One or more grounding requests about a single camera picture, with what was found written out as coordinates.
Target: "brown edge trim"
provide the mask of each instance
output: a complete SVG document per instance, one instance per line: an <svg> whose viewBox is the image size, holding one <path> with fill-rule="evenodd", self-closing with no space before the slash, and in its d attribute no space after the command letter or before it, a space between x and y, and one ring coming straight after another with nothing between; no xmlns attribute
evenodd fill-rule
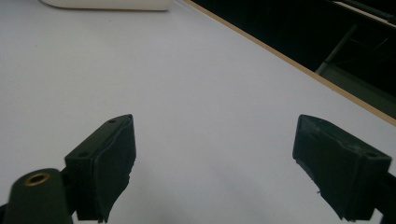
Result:
<svg viewBox="0 0 396 224"><path fill-rule="evenodd" d="M221 17L213 14L209 10L199 6L198 4L192 2L191 0L183 0L185 3L191 5L192 7L195 7L196 9L202 11L209 17L215 19L216 21L219 21L223 25L226 25L227 27L231 28L232 30L236 31L238 34L246 37L247 39L253 41L255 44L259 45L260 47L270 51L271 53L275 54L278 58L282 59L283 61L291 64L292 66L296 67L300 71L306 73L310 77L312 77L314 80L320 82L321 84L325 85L326 87L332 89L333 91L336 91L340 95L346 97L348 100L352 101L353 103L359 105L360 107L368 110L369 112L373 113L374 115L378 116L379 118L383 119L384 121L388 122L389 124L396 126L396 119L392 118L391 116L385 114L384 112L378 110L377 108L373 107L372 105L369 105L365 103L363 100L359 99L358 97L352 95L351 93L341 89L340 87L332 84L330 81L325 79L324 77L321 77L320 75L312 72L311 70L305 68L304 66L300 65L299 63L295 62L291 58L287 57L286 55L280 53L279 51L271 48L270 46L264 44L261 42L259 39L255 38L252 35L249 35L248 33L244 32L243 30L239 29L238 27L230 24L226 20L222 19Z"/></svg>

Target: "white table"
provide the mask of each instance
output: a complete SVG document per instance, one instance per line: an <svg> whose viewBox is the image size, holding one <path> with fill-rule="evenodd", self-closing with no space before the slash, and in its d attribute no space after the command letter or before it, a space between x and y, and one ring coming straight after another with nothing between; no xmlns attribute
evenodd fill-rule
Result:
<svg viewBox="0 0 396 224"><path fill-rule="evenodd" d="M137 160L112 224L341 223L291 157L300 114L396 158L394 126L181 0L168 12L0 1L0 204L128 113Z"/></svg>

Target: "white plastic container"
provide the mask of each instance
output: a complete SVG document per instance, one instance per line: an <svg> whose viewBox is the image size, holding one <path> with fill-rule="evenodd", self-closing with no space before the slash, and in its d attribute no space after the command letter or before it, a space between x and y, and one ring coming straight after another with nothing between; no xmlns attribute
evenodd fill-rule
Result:
<svg viewBox="0 0 396 224"><path fill-rule="evenodd" d="M41 0L53 7L124 9L124 10L168 10L173 0Z"/></svg>

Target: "black object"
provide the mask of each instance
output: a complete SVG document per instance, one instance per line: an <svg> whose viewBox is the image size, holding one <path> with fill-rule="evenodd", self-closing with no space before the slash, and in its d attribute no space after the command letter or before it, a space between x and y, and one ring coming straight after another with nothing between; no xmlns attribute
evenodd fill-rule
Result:
<svg viewBox="0 0 396 224"><path fill-rule="evenodd" d="M383 223L396 220L396 181L388 173L388 155L327 120L301 115L293 158L340 218L369 220L378 208Z"/></svg>
<svg viewBox="0 0 396 224"><path fill-rule="evenodd" d="M75 211L79 220L108 221L135 157L132 115L111 119L65 157L61 172L43 169L17 180L0 223L69 224Z"/></svg>

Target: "tabletop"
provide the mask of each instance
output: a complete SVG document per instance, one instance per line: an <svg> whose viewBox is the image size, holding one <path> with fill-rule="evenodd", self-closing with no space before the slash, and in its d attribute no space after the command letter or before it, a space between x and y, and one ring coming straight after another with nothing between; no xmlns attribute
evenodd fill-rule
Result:
<svg viewBox="0 0 396 224"><path fill-rule="evenodd" d="M137 158L114 224L344 223L291 156L300 114L396 158L395 126L181 0L165 12L0 1L0 204L129 113Z"/></svg>

